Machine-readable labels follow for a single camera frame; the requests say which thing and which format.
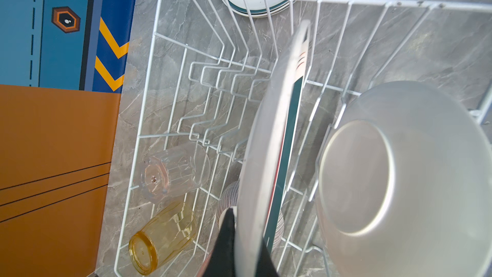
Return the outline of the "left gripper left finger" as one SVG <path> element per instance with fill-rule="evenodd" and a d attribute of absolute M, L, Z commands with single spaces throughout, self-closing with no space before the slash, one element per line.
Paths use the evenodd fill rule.
<path fill-rule="evenodd" d="M 232 208 L 225 211 L 210 263 L 204 276 L 236 276 L 234 265 L 235 216 Z"/>

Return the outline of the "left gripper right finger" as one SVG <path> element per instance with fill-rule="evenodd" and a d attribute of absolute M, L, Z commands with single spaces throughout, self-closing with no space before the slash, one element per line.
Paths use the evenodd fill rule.
<path fill-rule="evenodd" d="M 261 241 L 261 252 L 258 258 L 255 277 L 279 277 L 264 241 Z"/>

